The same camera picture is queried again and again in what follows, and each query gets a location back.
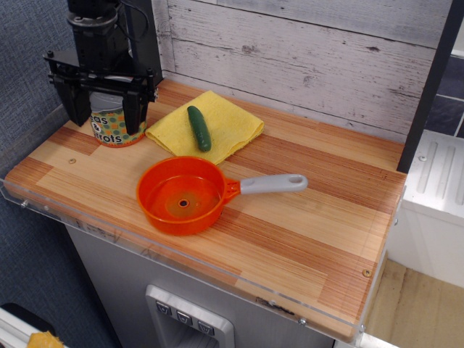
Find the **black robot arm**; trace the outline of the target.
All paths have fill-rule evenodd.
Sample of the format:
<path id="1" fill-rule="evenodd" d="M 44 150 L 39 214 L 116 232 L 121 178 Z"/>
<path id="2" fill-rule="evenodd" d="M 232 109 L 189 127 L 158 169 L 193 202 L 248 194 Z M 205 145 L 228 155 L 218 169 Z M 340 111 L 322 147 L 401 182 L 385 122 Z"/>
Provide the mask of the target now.
<path id="1" fill-rule="evenodd" d="M 49 81 L 76 125 L 91 114 L 90 93 L 123 99 L 125 126 L 138 131 L 162 80 L 150 1 L 69 1 L 75 48 L 47 51 Z"/>

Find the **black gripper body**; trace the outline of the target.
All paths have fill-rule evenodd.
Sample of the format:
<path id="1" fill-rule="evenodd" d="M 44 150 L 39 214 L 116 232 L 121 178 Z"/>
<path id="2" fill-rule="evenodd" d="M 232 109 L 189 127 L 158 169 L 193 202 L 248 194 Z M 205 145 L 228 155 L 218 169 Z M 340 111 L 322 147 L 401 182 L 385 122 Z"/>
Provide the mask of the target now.
<path id="1" fill-rule="evenodd" d="M 75 50 L 48 51 L 49 78 L 55 75 L 78 80 L 83 89 L 121 95 L 129 91 L 156 98 L 154 73 L 132 56 L 127 23 L 124 21 L 70 21 Z"/>

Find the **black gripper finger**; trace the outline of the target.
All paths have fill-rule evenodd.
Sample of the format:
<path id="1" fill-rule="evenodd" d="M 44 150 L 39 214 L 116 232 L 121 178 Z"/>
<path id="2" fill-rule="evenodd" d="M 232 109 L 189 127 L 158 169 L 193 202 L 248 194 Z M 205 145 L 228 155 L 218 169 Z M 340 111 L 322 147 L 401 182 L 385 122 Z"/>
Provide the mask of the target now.
<path id="1" fill-rule="evenodd" d="M 123 111 L 125 127 L 128 134 L 139 132 L 139 128 L 146 121 L 149 97 L 145 93 L 129 91 L 123 95 Z"/>
<path id="2" fill-rule="evenodd" d="M 80 86 L 78 80 L 59 75 L 53 77 L 53 83 L 69 119 L 76 125 L 82 126 L 91 115 L 88 91 Z"/>

